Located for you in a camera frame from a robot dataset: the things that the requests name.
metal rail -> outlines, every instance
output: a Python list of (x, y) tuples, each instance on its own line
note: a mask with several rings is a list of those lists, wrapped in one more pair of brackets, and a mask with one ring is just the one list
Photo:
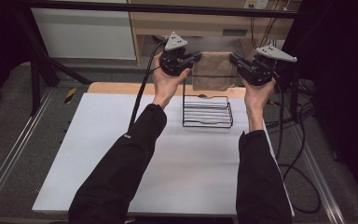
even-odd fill
[(190, 7), (190, 6), (169, 6), (169, 5), (148, 5), (148, 4), (49, 1), (49, 0), (16, 0), (14, 1), (14, 4), (23, 7), (36, 7), (36, 8), (96, 10), (96, 11), (154, 12), (154, 13), (261, 17), (261, 18), (281, 18), (281, 19), (308, 19), (311, 16), (317, 15), (316, 11), (298, 12), (298, 11), (228, 8), (228, 7)]
[(1, 165), (0, 168), (0, 191), (2, 187), (5, 185), (11, 171), (13, 170), (14, 166), (16, 165), (17, 160), (19, 159), (22, 151), (24, 150), (28, 140), (30, 139), (32, 133), (34, 132), (34, 128), (36, 127), (37, 123), (41, 119), (43, 113), (45, 112), (48, 102), (50, 100), (51, 95), (54, 92), (54, 88), (49, 88), (42, 99), (42, 104), (32, 117), (29, 118), (27, 124), (25, 125), (24, 129), (22, 130), (19, 138), (17, 139), (16, 143), (14, 144), (13, 148), (8, 153), (5, 161)]
[[(287, 109), (285, 109), (285, 112), (287, 116), (290, 116), (290, 112)], [(298, 145), (300, 146), (303, 133), (297, 125), (292, 126), (291, 129), (295, 133), (296, 140), (298, 142)], [(310, 147), (307, 144), (307, 141), (304, 144), (304, 162), (308, 167), (314, 185), (321, 194), (321, 200), (324, 205), (324, 210), (328, 218), (330, 219), (330, 223), (345, 224), (345, 218), (344, 216), (342, 216), (341, 210), (339, 209), (336, 199), (334, 198), (334, 195), (331, 192), (331, 189), (329, 188), (327, 181), (324, 178), (324, 175), (318, 165), (318, 162), (313, 157)]]

wrist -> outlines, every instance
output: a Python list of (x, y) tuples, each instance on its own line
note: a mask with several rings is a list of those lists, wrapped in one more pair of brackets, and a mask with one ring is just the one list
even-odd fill
[(249, 132), (264, 130), (263, 110), (247, 110)]
[(160, 97), (157, 97), (155, 96), (152, 104), (154, 105), (159, 105), (162, 109), (165, 108), (165, 106), (167, 106), (167, 104), (170, 102), (170, 100), (168, 99), (165, 99), (165, 98), (160, 98)]

black controller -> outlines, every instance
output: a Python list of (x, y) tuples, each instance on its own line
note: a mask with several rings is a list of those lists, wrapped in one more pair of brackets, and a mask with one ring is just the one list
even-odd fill
[(162, 71), (170, 76), (178, 77), (185, 69), (192, 68), (193, 64), (201, 59), (200, 52), (185, 54), (186, 45), (187, 41), (172, 32), (159, 59)]
[(262, 86), (272, 80), (275, 64), (273, 59), (255, 55), (253, 61), (250, 62), (236, 53), (231, 53), (229, 61), (237, 66), (240, 76), (254, 86)]
[(159, 59), (162, 71), (178, 77), (185, 69), (192, 68), (193, 64), (201, 59), (201, 52), (185, 54), (185, 51), (183, 47), (170, 51), (164, 50)]

hand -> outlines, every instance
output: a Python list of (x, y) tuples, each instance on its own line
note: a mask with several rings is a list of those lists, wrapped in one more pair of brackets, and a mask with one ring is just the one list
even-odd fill
[(157, 69), (153, 74), (153, 82), (155, 85), (155, 98), (153, 104), (159, 105), (164, 109), (175, 95), (178, 85), (187, 78), (190, 69), (185, 69), (179, 77), (172, 77), (165, 74), (162, 69), (159, 68), (159, 57), (161, 57), (161, 54), (162, 53), (154, 57), (154, 65)]
[(274, 92), (275, 79), (263, 86), (254, 86), (241, 78), (246, 88), (245, 104), (249, 120), (249, 132), (263, 130), (263, 110), (269, 97)]

black stand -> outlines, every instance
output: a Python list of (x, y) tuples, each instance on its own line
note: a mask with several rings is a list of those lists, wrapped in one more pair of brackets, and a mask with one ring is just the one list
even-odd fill
[(47, 50), (41, 46), (37, 37), (34, 34), (33, 29), (28, 23), (26, 17), (24, 16), (23, 7), (16, 7), (14, 5), (10, 6), (10, 13), (13, 14), (18, 25), (25, 34), (28, 43), (30, 44), (29, 49), (33, 55), (34, 60), (31, 61), (31, 71), (32, 71), (32, 90), (33, 90), (33, 108), (31, 116), (35, 114), (37, 109), (40, 106), (40, 79), (39, 75), (43, 77), (47, 85), (50, 87), (56, 87), (60, 80), (57, 77), (53, 67), (61, 70), (66, 75), (76, 79), (82, 84), (89, 85), (92, 81), (82, 77), (78, 73), (70, 70), (61, 63), (58, 63), (54, 59), (48, 56)]

